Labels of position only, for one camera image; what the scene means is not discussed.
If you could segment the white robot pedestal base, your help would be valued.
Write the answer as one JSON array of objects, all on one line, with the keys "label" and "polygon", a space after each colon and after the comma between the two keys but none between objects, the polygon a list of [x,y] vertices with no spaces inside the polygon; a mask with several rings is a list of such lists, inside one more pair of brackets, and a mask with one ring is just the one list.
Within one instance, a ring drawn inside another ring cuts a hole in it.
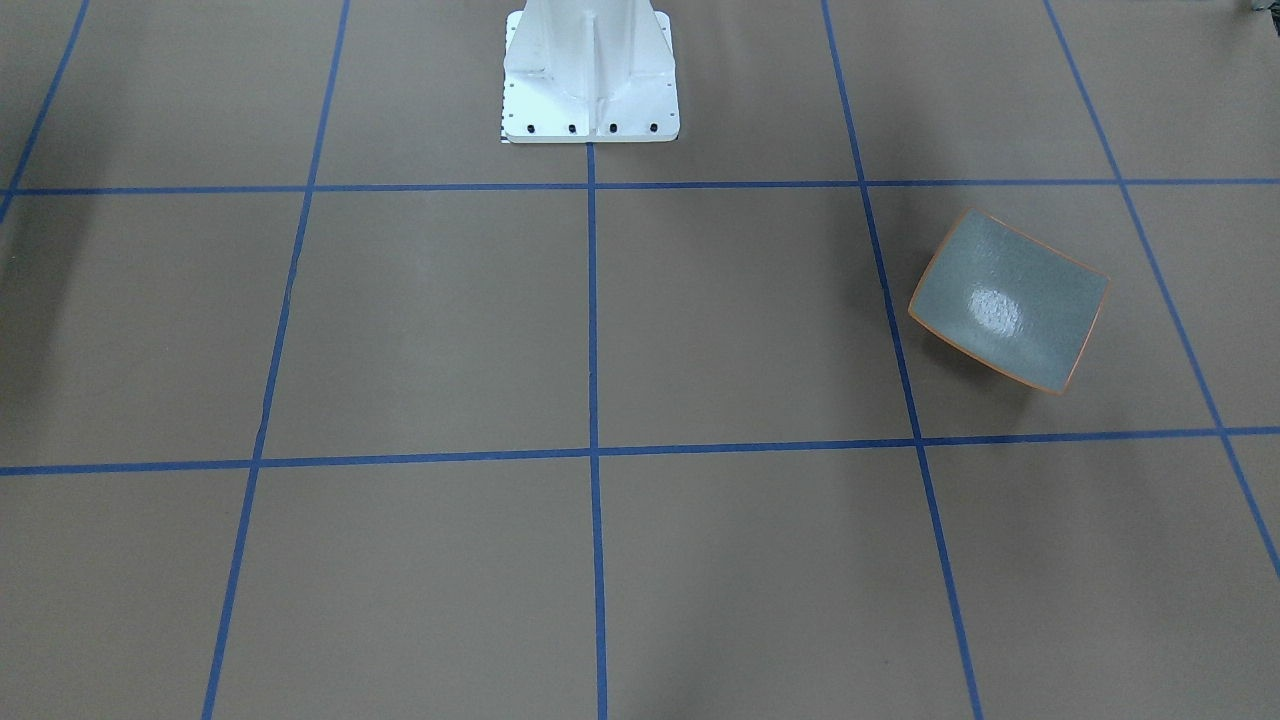
[{"label": "white robot pedestal base", "polygon": [[506,17],[500,141],[664,143],[681,131],[671,18],[649,1],[527,1]]}]

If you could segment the grey square plate orange rim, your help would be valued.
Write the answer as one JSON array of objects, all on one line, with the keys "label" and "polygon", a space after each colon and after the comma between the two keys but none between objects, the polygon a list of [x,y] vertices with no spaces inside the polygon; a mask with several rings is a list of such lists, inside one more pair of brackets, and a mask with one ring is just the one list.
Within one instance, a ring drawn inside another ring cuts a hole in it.
[{"label": "grey square plate orange rim", "polygon": [[1105,273],[965,208],[925,265],[908,314],[983,366],[1062,396],[1108,291]]}]

